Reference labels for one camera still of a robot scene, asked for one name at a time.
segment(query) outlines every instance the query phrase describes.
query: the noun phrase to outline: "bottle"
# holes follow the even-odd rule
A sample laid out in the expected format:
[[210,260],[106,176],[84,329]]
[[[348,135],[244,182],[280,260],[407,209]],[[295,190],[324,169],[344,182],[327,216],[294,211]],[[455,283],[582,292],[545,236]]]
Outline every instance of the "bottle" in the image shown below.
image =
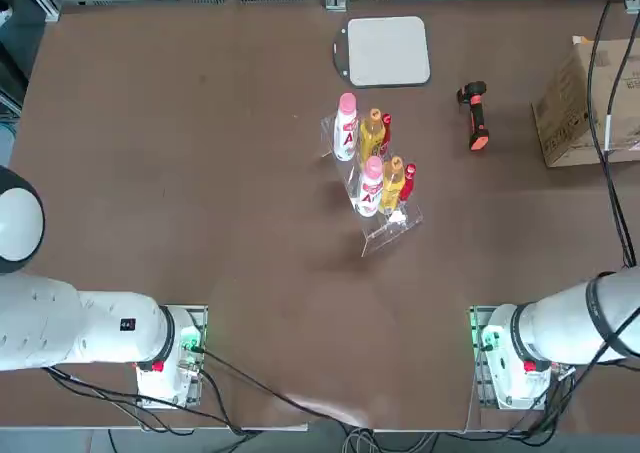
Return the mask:
[[382,139],[384,126],[382,114],[377,108],[369,112],[369,116],[360,124],[360,164],[364,166],[370,156],[377,156]]
[[378,212],[382,196],[382,160],[379,156],[370,156],[360,175],[356,211],[362,216],[373,216]]
[[340,97],[333,130],[333,153],[340,161],[349,161],[356,152],[356,97],[345,93]]
[[400,201],[407,201],[413,191],[413,176],[416,174],[416,165],[409,163],[404,170],[404,186],[400,190]]
[[384,159],[391,141],[391,115],[389,113],[382,115],[382,124],[384,125],[384,138],[382,138],[382,144],[380,145],[380,158]]
[[389,215],[398,205],[400,190],[404,186],[404,167],[402,158],[394,156],[391,161],[384,164],[384,181],[382,186],[382,198],[380,200],[380,213]]

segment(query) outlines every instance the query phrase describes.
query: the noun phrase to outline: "clear acrylic rack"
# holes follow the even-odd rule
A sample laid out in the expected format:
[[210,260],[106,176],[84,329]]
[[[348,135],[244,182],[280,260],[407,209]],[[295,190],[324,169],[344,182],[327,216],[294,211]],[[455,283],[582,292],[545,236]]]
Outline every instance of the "clear acrylic rack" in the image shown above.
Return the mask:
[[[320,122],[322,142],[322,156],[331,156],[336,165],[342,184],[346,190],[351,206],[355,206],[358,198],[358,179],[360,177],[360,161],[358,154],[350,161],[340,161],[333,154],[333,128],[335,115],[327,116]],[[360,215],[355,208],[353,214],[358,218],[362,234],[364,235],[364,247],[362,256],[368,255],[387,243],[395,240],[407,230],[410,230],[422,221],[422,212],[415,203],[415,193],[409,199],[400,204],[390,215],[380,212],[371,218]]]

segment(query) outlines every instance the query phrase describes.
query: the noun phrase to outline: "white bottle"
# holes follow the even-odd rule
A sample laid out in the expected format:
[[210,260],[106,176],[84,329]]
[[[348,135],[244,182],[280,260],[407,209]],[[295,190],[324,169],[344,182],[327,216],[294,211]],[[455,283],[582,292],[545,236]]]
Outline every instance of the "white bottle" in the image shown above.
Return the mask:
[[333,131],[333,153],[340,161],[349,161],[356,152],[358,113],[356,97],[345,93],[340,97]]
[[362,216],[373,216],[378,211],[382,198],[382,160],[379,156],[370,156],[364,164],[358,185],[356,211]]

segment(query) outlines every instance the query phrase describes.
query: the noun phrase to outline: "yellow bottle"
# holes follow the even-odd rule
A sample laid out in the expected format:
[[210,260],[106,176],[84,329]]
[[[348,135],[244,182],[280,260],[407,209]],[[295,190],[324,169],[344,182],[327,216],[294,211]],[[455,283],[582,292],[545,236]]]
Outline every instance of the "yellow bottle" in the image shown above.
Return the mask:
[[377,155],[384,139],[382,114],[377,108],[369,112],[369,116],[360,122],[360,165],[364,166],[370,156]]
[[382,199],[378,210],[385,215],[391,214],[398,206],[400,190],[404,186],[404,165],[402,158],[394,156],[384,164]]

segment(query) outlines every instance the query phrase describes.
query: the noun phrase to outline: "bottle label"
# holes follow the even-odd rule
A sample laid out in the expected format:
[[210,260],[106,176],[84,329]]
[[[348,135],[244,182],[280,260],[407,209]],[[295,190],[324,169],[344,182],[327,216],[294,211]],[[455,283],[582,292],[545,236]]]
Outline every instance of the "bottle label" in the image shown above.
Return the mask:
[[342,131],[346,133],[346,135],[344,135],[344,141],[342,143],[342,146],[345,146],[348,148],[349,146],[351,146],[351,143],[353,143],[353,132],[356,129],[357,122],[358,120],[354,118],[352,121],[345,123],[342,126]]
[[360,200],[362,208],[367,211],[377,209],[380,204],[380,197],[382,196],[382,182],[375,185],[365,183],[362,185],[362,190],[364,194]]

